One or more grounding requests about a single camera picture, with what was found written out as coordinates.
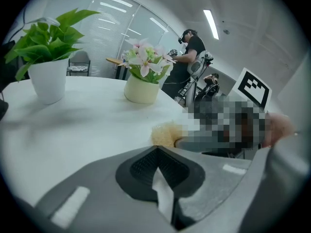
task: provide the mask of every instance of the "sponge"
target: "sponge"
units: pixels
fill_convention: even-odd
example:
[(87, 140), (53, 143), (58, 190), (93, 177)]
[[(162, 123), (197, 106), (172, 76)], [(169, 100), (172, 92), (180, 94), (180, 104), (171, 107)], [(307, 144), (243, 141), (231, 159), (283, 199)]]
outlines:
[(187, 135), (188, 132), (183, 130), (182, 125), (175, 124), (171, 121), (153, 127), (151, 139), (153, 145), (173, 148), (175, 141)]

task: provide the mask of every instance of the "white round table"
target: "white round table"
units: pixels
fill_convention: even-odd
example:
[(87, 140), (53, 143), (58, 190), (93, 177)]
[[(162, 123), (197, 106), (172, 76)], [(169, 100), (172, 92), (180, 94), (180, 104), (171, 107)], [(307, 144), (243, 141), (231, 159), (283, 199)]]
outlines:
[(125, 83), (67, 77), (65, 96), (52, 105), (39, 102), (30, 80), (10, 84), (3, 92), (9, 109), (0, 121), (0, 159), (13, 194), (35, 205), (86, 164), (152, 145), (152, 127), (159, 123), (174, 120), (198, 129), (162, 91), (151, 105), (128, 101)]

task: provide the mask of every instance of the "green plant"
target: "green plant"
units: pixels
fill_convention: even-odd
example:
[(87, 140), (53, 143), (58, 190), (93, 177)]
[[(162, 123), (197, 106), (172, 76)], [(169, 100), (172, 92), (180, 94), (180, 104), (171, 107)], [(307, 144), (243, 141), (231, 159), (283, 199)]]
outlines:
[(32, 24), (30, 29), (23, 30), (26, 35), (16, 42), (14, 47), (5, 55), (5, 62), (21, 56), (27, 63), (17, 72), (15, 78), (20, 81), (32, 64), (62, 60), (76, 50), (72, 45), (81, 43), (79, 39), (84, 35), (71, 27), (82, 19), (100, 12), (91, 10), (71, 10), (60, 15), (56, 25), (45, 22)]

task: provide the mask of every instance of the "black rubber pad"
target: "black rubber pad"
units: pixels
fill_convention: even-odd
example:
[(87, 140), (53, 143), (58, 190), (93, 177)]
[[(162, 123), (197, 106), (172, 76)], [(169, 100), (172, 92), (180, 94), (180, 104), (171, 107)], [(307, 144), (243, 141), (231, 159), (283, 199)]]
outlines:
[(117, 169), (116, 181), (132, 198), (157, 202), (152, 183), (158, 167), (175, 199), (192, 196), (205, 180), (205, 172), (197, 163), (165, 147), (153, 146), (123, 162)]

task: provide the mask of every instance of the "white flower pot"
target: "white flower pot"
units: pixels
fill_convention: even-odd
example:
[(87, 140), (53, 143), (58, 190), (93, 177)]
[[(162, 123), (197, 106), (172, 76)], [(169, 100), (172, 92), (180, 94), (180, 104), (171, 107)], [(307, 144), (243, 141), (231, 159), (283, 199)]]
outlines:
[(154, 103), (159, 85), (142, 81), (131, 75), (125, 85), (125, 97), (134, 103)]
[(28, 69), (35, 92), (43, 104), (52, 104), (65, 94), (68, 59), (31, 65)]

